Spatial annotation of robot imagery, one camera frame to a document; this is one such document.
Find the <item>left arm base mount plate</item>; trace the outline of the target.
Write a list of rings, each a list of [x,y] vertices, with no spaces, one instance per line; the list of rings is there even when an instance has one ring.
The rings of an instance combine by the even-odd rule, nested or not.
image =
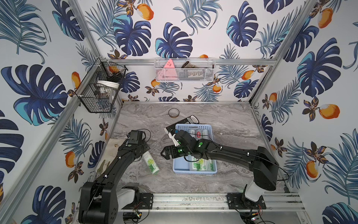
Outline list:
[[[121,210],[151,210],[154,195],[140,192],[136,187],[122,188],[117,193],[118,207]]]

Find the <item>plastic wrap roll white label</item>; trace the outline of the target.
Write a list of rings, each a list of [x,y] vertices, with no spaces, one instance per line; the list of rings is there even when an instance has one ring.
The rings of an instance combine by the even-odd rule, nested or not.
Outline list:
[[[147,164],[149,170],[151,171],[151,173],[153,175],[157,174],[160,171],[159,167],[157,166],[156,162],[154,161],[154,159],[149,151],[147,151],[143,154],[143,158],[144,158],[145,163]]]

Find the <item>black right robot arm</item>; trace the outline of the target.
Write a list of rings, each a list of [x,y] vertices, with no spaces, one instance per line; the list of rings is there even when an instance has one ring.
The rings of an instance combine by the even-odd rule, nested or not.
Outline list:
[[[240,149],[223,146],[211,140],[193,140],[163,148],[161,156],[167,160],[193,156],[196,159],[217,160],[244,167],[253,172],[253,181],[245,187],[244,199],[258,202],[266,191],[277,189],[279,165],[264,147]]]

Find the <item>plastic wrap roll green label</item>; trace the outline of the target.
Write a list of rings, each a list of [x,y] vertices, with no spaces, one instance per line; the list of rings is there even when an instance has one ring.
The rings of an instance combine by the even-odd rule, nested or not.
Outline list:
[[[207,129],[203,130],[203,138],[206,140],[211,140]],[[217,171],[215,162],[213,160],[210,160],[210,159],[206,160],[205,163],[206,163],[206,171],[208,171],[208,172],[216,172]]]

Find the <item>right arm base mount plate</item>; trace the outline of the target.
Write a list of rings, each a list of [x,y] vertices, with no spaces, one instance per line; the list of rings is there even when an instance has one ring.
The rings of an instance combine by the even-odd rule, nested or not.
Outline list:
[[[227,204],[230,210],[265,210],[267,208],[263,196],[260,196],[257,202],[253,202],[243,193],[228,193]]]

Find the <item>plastic wrap roll green print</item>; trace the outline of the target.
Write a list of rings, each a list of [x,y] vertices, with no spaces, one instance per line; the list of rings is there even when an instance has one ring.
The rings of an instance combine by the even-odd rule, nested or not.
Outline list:
[[[200,139],[206,139],[206,140],[209,140],[209,132],[208,130],[196,130],[195,131],[195,138],[196,140],[200,140]],[[197,162],[196,162],[196,169],[198,171],[206,171],[207,168],[206,168],[206,160],[204,159],[199,159]]]

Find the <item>plastic wrap roll red label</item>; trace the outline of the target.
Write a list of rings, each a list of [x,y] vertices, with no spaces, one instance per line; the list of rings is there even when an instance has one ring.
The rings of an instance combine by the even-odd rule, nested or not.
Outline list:
[[[195,132],[194,129],[189,129],[188,133],[190,134],[191,137],[195,138],[196,132]],[[193,157],[191,155],[188,155],[186,157],[186,159],[189,161],[189,169],[190,169],[190,171],[198,171],[198,169],[197,169],[197,161],[198,161],[198,159],[196,159],[195,157]]]

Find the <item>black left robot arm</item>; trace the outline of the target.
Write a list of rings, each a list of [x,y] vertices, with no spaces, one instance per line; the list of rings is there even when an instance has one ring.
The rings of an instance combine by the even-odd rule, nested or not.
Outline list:
[[[78,222],[81,224],[113,224],[118,215],[116,187],[134,160],[150,149],[146,141],[125,140],[107,170],[81,189]]]

